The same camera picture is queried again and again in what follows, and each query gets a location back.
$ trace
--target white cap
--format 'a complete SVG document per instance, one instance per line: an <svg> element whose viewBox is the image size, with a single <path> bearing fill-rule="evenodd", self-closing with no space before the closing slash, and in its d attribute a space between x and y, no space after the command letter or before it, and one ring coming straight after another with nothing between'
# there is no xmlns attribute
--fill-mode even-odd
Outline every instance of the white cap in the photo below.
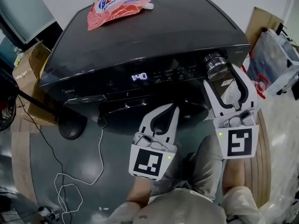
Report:
<svg viewBox="0 0 299 224"><path fill-rule="evenodd" d="M147 4L144 5L143 8L144 8L144 9L150 9L150 10L152 10L152 9L154 8L154 4L152 4L152 3L147 3Z"/></svg>

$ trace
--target gray pants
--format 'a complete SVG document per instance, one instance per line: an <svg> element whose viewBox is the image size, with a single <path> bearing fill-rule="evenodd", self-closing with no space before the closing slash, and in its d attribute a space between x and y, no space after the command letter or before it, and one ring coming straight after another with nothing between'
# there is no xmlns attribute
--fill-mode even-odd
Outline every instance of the gray pants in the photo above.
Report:
<svg viewBox="0 0 299 224"><path fill-rule="evenodd" d="M195 169L189 182L182 180L183 158L181 147L180 145L177 146L177 153L163 178L158 182L153 182L151 196L168 193L175 188L185 187L214 201L223 165L217 137L207 136L200 144L192 160Z"/></svg>

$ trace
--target person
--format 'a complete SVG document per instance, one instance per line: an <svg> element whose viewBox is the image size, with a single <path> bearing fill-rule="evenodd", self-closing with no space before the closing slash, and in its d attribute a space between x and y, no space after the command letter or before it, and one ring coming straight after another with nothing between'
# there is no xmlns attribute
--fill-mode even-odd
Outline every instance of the person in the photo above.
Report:
<svg viewBox="0 0 299 224"><path fill-rule="evenodd" d="M187 181L182 180L182 163L178 146L161 180L136 177L127 201L107 224L264 224L251 191L244 186L242 159L227 160L222 204L214 204L224 163L215 135L207 136L190 158L194 171Z"/></svg>

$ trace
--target shirt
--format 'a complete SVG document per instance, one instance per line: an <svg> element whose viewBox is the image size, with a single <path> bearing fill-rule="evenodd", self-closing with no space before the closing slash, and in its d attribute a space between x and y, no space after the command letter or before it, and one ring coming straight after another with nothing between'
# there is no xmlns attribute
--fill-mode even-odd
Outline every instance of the shirt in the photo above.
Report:
<svg viewBox="0 0 299 224"><path fill-rule="evenodd" d="M251 191L234 187L217 206L207 197L188 189L175 189L153 198L141 207L126 202L118 207L107 224L264 224Z"/></svg>

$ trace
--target cardboard box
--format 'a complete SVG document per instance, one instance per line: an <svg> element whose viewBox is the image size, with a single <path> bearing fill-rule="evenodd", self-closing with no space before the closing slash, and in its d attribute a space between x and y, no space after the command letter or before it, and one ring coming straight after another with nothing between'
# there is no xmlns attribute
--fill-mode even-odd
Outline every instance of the cardboard box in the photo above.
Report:
<svg viewBox="0 0 299 224"><path fill-rule="evenodd" d="M50 52L38 43L28 49L21 58L17 67L14 68L13 76L21 91L54 109L55 102L51 99L39 85L39 73L47 60ZM25 111L39 125L55 125L55 115L36 106L35 104L21 98ZM16 100L16 115L32 122L32 119L25 113L20 100Z"/></svg>
<svg viewBox="0 0 299 224"><path fill-rule="evenodd" d="M250 48L253 49L263 28L270 28L276 31L280 23L283 24L284 21L279 17L255 7L245 33L250 43Z"/></svg>

